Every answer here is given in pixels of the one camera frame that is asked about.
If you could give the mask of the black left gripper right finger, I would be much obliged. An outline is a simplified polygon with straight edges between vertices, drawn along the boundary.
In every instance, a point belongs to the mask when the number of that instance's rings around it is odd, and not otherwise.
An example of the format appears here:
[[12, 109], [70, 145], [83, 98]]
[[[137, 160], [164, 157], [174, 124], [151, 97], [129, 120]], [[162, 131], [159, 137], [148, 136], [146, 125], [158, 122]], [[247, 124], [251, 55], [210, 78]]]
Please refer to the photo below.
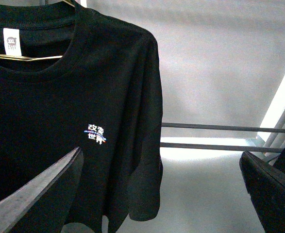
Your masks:
[[285, 173], [248, 151], [239, 166], [264, 231], [285, 233]]

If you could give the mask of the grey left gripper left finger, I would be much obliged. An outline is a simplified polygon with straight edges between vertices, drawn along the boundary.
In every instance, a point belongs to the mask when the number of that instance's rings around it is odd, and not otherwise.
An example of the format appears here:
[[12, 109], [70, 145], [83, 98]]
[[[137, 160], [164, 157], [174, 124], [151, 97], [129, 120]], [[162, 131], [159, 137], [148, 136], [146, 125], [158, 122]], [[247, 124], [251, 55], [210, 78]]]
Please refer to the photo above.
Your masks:
[[0, 201], [0, 233], [59, 233], [81, 176], [76, 147], [19, 190]]

